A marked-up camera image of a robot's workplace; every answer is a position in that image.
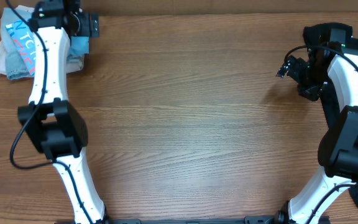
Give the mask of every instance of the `black cloth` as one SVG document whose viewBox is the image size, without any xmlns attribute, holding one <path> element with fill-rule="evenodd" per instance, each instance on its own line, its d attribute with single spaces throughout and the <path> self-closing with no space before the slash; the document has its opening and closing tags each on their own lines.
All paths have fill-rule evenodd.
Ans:
<svg viewBox="0 0 358 224">
<path fill-rule="evenodd" d="M 332 28 L 345 30 L 346 45 L 356 46 L 358 48 L 358 39 L 352 38 L 353 28 L 351 26 L 340 23 L 318 24 L 313 27 L 305 27 L 305 29 L 303 30 L 303 39 L 305 41 L 305 44 L 319 45 L 320 36 L 329 33 Z M 336 119 L 340 113 L 334 89 L 332 91 L 328 91 L 327 95 L 321 96 L 321 103 L 323 104 L 327 124 L 330 128 L 336 122 Z M 358 187 L 351 188 L 349 190 L 349 193 L 354 203 L 358 207 Z"/>
</svg>

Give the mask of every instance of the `wooden surface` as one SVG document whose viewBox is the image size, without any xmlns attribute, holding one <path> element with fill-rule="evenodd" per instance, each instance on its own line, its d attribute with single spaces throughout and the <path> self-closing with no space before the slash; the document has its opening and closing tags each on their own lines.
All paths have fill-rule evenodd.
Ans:
<svg viewBox="0 0 358 224">
<path fill-rule="evenodd" d="M 34 7 L 40 0 L 10 0 Z M 5 0 L 0 0 L 0 17 Z M 355 0 L 81 0 L 81 7 L 102 16 L 239 14 L 256 12 L 358 12 Z"/>
<path fill-rule="evenodd" d="M 303 43 L 304 26 L 332 21 L 354 26 L 358 38 L 358 13 L 101 17 L 85 69 L 67 83 L 88 125 L 88 163 L 109 214 L 241 218 L 273 214 L 294 197 L 317 168 L 327 127 L 320 103 L 275 74 Z M 0 75 L 0 223 L 73 218 L 53 167 L 9 163 L 16 108 L 31 87 Z M 16 158 L 45 161 L 27 136 Z M 358 223 L 347 192 L 327 214 Z"/>
</svg>

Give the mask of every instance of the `robotic arm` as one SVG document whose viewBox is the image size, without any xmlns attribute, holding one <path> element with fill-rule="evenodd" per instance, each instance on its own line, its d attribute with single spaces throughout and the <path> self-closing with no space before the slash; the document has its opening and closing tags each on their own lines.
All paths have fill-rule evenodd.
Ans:
<svg viewBox="0 0 358 224">
<path fill-rule="evenodd" d="M 17 112 L 35 148 L 53 162 L 60 174 L 73 205 L 74 223 L 329 223 L 327 218 L 321 218 L 323 212 L 344 190 L 358 183 L 358 72 L 341 56 L 324 49 L 310 49 L 307 62 L 288 57 L 278 72 L 278 76 L 287 74 L 298 83 L 301 96 L 312 101 L 321 98 L 329 131 L 319 146 L 317 172 L 300 194 L 287 202 L 274 217 L 163 222 L 110 220 L 86 161 L 88 132 L 85 121 L 69 103 L 67 95 L 65 60 L 71 38 L 99 35 L 98 15 L 81 12 L 79 4 L 79 0 L 45 0 L 36 6 L 29 24 L 46 46 L 48 63 L 43 57 L 45 49 L 36 38 L 37 60 L 29 105 L 19 107 Z M 305 33 L 312 35 L 305 34 L 305 41 L 312 42 L 306 43 L 308 45 L 323 44 L 338 50 L 358 66 L 358 39 L 353 39 L 351 32 L 351 27 L 344 24 L 307 27 Z M 45 75 L 46 92 L 42 93 Z M 49 116 L 56 117 L 56 121 L 43 122 Z"/>
</svg>

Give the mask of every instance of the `cable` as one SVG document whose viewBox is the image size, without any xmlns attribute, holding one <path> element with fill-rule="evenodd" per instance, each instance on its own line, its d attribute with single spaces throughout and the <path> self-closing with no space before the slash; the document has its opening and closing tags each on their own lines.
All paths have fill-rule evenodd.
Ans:
<svg viewBox="0 0 358 224">
<path fill-rule="evenodd" d="M 349 62 L 354 69 L 358 72 L 358 66 L 348 57 L 346 57 L 344 54 L 334 50 L 334 49 L 330 49 L 329 47 L 325 47 L 325 46 L 320 46 L 320 45 L 302 45 L 299 47 L 295 47 L 294 49 L 290 50 L 284 57 L 284 64 L 288 65 L 288 57 L 291 55 L 291 53 L 293 53 L 296 50 L 299 49 L 324 49 L 324 50 L 328 50 L 334 54 L 338 54 L 339 56 L 341 56 L 343 59 L 345 59 L 347 62 Z"/>
<path fill-rule="evenodd" d="M 84 211 L 84 214 L 86 216 L 86 218 L 88 219 L 89 223 L 93 224 L 92 219 L 90 217 L 90 215 L 88 214 L 88 212 L 86 211 L 85 207 L 84 207 L 84 203 L 82 202 L 80 195 L 78 193 L 78 189 L 77 186 L 75 184 L 75 180 L 74 180 L 74 176 L 70 170 L 70 167 L 68 165 L 66 165 L 63 162 L 60 161 L 52 161 L 52 162 L 44 162 L 41 164 L 36 164 L 36 165 L 32 165 L 32 166 L 20 166 L 18 164 L 15 163 L 14 160 L 14 151 L 15 148 L 17 146 L 17 143 L 19 142 L 21 136 L 23 135 L 26 127 L 29 125 L 30 121 L 34 118 L 35 114 L 38 112 L 38 110 L 40 109 L 40 106 L 42 104 L 42 102 L 44 101 L 45 98 L 45 94 L 46 94 L 46 87 L 47 87 L 47 75 L 48 75 L 48 55 L 47 55 L 47 48 L 44 44 L 44 41 L 42 40 L 41 36 L 38 34 L 38 32 L 36 32 L 35 30 L 33 30 L 30 26 L 30 24 L 19 14 L 17 13 L 17 11 L 13 8 L 12 4 L 9 2 L 9 0 L 6 0 L 6 4 L 9 6 L 9 8 L 12 10 L 12 12 L 21 20 L 23 21 L 23 23 L 25 25 L 27 25 L 30 30 L 36 34 L 36 36 L 38 37 L 38 39 L 40 40 L 41 44 L 42 44 L 42 48 L 43 48 L 43 52 L 44 52 L 44 80 L 42 82 L 42 89 L 41 89 L 41 97 L 40 100 L 37 104 L 37 106 L 35 107 L 33 113 L 30 115 L 30 118 L 23 124 L 23 127 L 20 129 L 19 133 L 17 134 L 15 140 L 12 143 L 12 147 L 11 147 L 11 152 L 9 155 L 9 159 L 11 161 L 11 164 L 18 168 L 18 169 L 24 169 L 24 170 L 29 170 L 29 169 L 35 169 L 35 168 L 39 168 L 39 167 L 43 167 L 43 166 L 47 166 L 47 165 L 51 165 L 51 164 L 60 164 L 61 166 L 63 166 L 65 168 L 65 170 L 68 172 L 68 175 L 70 176 L 71 182 L 73 184 L 73 188 L 74 188 L 74 193 L 75 196 L 77 198 L 78 201 L 78 205 L 80 206 L 80 208 Z M 41 6 L 41 3 L 38 3 L 36 5 L 36 10 L 38 11 L 39 8 Z"/>
<path fill-rule="evenodd" d="M 333 194 L 335 191 L 338 191 L 340 188 L 342 187 L 358 187 L 358 185 L 354 185 L 354 184 L 339 184 L 335 187 L 333 187 L 317 204 L 317 206 L 312 210 L 311 215 L 309 217 L 309 219 L 306 221 L 305 224 L 310 224 L 312 219 L 314 218 L 314 216 L 316 216 L 317 211 L 320 209 L 321 205 L 325 202 L 325 200 L 327 200 L 327 198 L 329 196 L 331 196 L 331 194 Z"/>
</svg>

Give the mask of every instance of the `wooden table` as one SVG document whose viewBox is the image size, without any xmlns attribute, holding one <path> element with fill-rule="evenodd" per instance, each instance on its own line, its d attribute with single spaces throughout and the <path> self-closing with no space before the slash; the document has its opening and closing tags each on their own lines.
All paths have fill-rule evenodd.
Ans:
<svg viewBox="0 0 358 224">
<path fill-rule="evenodd" d="M 83 71 L 68 75 L 89 130 L 94 184 L 113 218 L 274 214 L 315 172 L 327 130 L 319 102 L 275 78 L 304 26 L 358 13 L 101 17 Z M 17 170 L 9 149 L 32 80 L 0 75 L 0 223 L 73 218 L 53 169 Z M 24 136 L 21 164 L 45 161 Z M 344 193 L 326 212 L 358 223 Z"/>
</svg>

